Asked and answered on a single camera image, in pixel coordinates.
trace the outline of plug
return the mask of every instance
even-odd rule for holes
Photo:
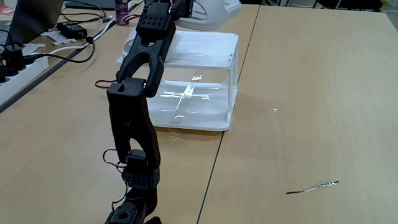
[[[7,69],[9,76],[18,74],[18,71],[26,68],[24,56],[22,54],[22,47],[14,44],[8,45],[4,49],[4,56],[7,61]]]
[[[31,54],[31,55],[26,55],[24,56],[25,63],[27,65],[33,64],[35,60],[44,57],[42,53],[39,54]]]
[[[79,39],[87,37],[87,30],[76,22],[59,22],[57,29],[61,31],[61,34],[68,37],[69,39]]]
[[[5,83],[7,81],[8,72],[6,66],[0,60],[0,83]]]

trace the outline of white object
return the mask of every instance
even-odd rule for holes
[[[24,86],[39,76],[49,67],[47,57],[37,59],[33,64],[26,65],[26,68],[19,71],[13,77],[7,77],[7,81],[0,83],[0,105],[14,96]]]
[[[24,44],[24,48],[22,49],[23,56],[30,55],[35,52],[37,49],[45,47],[45,44]]]
[[[239,11],[239,0],[195,0],[191,18],[181,18],[176,24],[198,30],[215,30]]]
[[[76,39],[68,39],[64,37],[61,34],[61,31],[50,31],[50,32],[44,32],[41,34],[42,37],[50,37],[52,40],[54,40],[54,45],[58,46],[60,44],[68,44],[68,43],[75,43],[77,40]]]
[[[132,32],[117,62],[128,54]],[[212,32],[176,31],[165,68],[224,70],[224,83],[162,80],[153,98],[148,98],[149,116],[158,127],[225,131],[232,125],[238,93],[238,35]]]

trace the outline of transparent plastic box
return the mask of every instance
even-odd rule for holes
[[[123,61],[135,31],[127,39]],[[157,94],[148,98],[154,126],[225,131],[238,94],[238,35],[177,31]],[[146,77],[140,68],[135,77]]]

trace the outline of laptop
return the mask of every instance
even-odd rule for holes
[[[63,0],[18,0],[12,22],[1,21],[0,27],[11,33],[14,44],[26,44],[57,24],[62,4]],[[0,32],[0,44],[5,43],[11,40]]]

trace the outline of floor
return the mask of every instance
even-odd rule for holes
[[[387,14],[387,17],[390,19],[392,25],[397,29],[398,31],[398,0],[386,0],[387,3],[383,5],[381,8],[382,12],[385,12]],[[395,2],[396,1],[396,6],[390,5],[388,2]],[[312,7],[313,3],[315,0],[293,0],[292,7]]]

